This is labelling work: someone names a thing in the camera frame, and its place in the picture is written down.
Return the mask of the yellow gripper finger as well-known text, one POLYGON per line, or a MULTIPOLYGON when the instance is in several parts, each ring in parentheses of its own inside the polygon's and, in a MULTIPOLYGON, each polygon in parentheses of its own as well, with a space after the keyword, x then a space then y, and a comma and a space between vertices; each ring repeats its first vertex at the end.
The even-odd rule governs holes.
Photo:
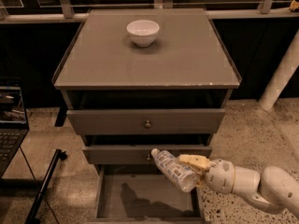
POLYGON ((205 171, 210 167, 210 160, 206 156, 182 154, 178 161, 190 166, 194 171, 205 171))

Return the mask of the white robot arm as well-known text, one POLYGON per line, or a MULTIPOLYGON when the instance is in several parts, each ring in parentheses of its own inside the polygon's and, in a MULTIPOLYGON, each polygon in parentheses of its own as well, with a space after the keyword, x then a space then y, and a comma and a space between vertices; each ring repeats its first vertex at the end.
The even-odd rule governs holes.
POLYGON ((199 186, 234 194, 265 213, 276 215, 287 209, 299 218, 299 182, 281 168, 267 166, 259 173, 230 161, 188 154, 179 155, 178 162, 197 174, 199 186))

